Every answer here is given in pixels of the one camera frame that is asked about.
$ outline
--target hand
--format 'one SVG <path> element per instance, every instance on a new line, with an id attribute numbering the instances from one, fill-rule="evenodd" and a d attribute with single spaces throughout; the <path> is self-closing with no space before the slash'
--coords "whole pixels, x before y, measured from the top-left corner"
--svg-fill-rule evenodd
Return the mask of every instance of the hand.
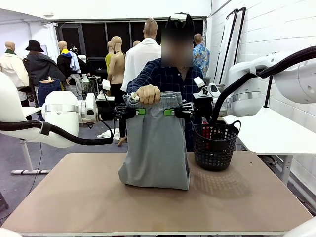
<path id="1" fill-rule="evenodd" d="M 71 77 L 68 77 L 68 78 L 66 79 L 66 82 L 67 82 L 68 85 L 70 85 L 70 84 L 69 84 L 70 79 L 71 79 Z"/>
<path id="2" fill-rule="evenodd" d="M 146 85 L 139 88 L 136 92 L 139 96 L 139 101 L 143 104 L 158 103 L 160 100 L 160 90 L 157 86 Z"/>

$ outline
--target white rod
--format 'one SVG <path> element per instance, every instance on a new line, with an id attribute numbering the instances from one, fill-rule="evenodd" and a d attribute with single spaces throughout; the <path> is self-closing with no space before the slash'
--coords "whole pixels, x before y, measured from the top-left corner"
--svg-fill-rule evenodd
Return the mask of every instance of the white rod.
<path id="1" fill-rule="evenodd" d="M 23 156 L 24 156 L 24 160 L 26 162 L 28 171 L 33 171 L 33 166 L 32 166 L 32 162 L 31 162 L 31 157 L 29 154 L 29 150 L 28 150 L 28 146 L 26 145 L 26 141 L 21 140 L 21 145 L 22 145 L 22 151 L 23 151 Z"/>

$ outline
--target black coat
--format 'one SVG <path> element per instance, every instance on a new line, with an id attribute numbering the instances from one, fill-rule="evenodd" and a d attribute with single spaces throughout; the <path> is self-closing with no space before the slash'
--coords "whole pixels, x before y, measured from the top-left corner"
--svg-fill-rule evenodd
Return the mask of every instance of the black coat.
<path id="1" fill-rule="evenodd" d="M 88 73 L 87 64 L 82 61 L 81 59 L 78 59 L 78 63 L 81 69 L 81 73 Z M 71 74 L 77 74 L 76 71 L 73 71 L 70 68 L 71 63 L 71 57 L 67 57 L 65 55 L 60 54 L 57 58 L 57 65 L 59 70 L 65 75 L 66 78 L 68 78 Z"/>
<path id="2" fill-rule="evenodd" d="M 29 54 L 27 59 L 30 61 L 28 70 L 31 73 L 34 86 L 38 86 L 40 80 L 47 79 L 49 76 L 60 81 L 66 80 L 57 64 L 50 57 L 44 54 Z"/>

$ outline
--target window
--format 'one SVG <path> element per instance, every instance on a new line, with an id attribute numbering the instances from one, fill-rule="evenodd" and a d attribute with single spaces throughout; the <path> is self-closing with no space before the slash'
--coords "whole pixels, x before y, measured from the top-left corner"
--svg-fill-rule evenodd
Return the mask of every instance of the window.
<path id="1" fill-rule="evenodd" d="M 203 20 L 194 20 L 194 34 L 200 33 L 203 37 Z"/>
<path id="2" fill-rule="evenodd" d="M 79 33 L 77 27 L 71 27 L 71 28 L 62 28 L 63 38 L 64 41 L 67 42 L 68 49 L 70 49 L 70 46 L 73 45 L 78 49 L 78 53 L 81 54 L 81 48 L 80 48 L 80 40 L 79 40 Z"/>
<path id="3" fill-rule="evenodd" d="M 195 34 L 203 35 L 204 20 L 194 19 Z M 157 20 L 158 30 L 156 42 L 161 44 L 161 30 L 165 27 L 167 20 Z M 144 39 L 145 20 L 138 22 L 99 22 L 99 23 L 63 23 L 57 28 L 59 40 L 68 43 L 68 47 L 74 45 L 79 54 L 85 53 L 87 58 L 93 59 L 96 67 L 104 67 L 104 57 L 108 54 L 107 40 L 113 36 L 122 38 L 122 51 L 127 52 L 134 41 Z"/>
<path id="4" fill-rule="evenodd" d="M 160 45 L 161 44 L 161 30 L 166 26 L 167 21 L 157 21 L 158 30 L 156 36 L 156 42 Z"/>
<path id="5" fill-rule="evenodd" d="M 108 54 L 104 23 L 82 24 L 87 57 L 105 57 Z"/>
<path id="6" fill-rule="evenodd" d="M 131 22 L 130 28 L 132 33 L 132 43 L 134 43 L 136 40 L 143 41 L 144 39 L 144 24 L 145 22 Z"/>
<path id="7" fill-rule="evenodd" d="M 122 51 L 126 53 L 130 49 L 128 22 L 107 23 L 107 30 L 109 41 L 111 41 L 114 36 L 120 36 L 122 38 Z"/>

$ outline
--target black basket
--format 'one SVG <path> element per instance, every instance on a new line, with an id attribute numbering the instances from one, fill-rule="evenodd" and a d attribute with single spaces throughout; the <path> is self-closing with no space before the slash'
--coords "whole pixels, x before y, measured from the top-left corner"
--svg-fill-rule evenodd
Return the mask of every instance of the black basket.
<path id="1" fill-rule="evenodd" d="M 203 169 L 220 171 L 226 169 L 235 150 L 240 128 L 232 124 L 196 124 L 194 130 L 194 156 L 196 163 Z"/>

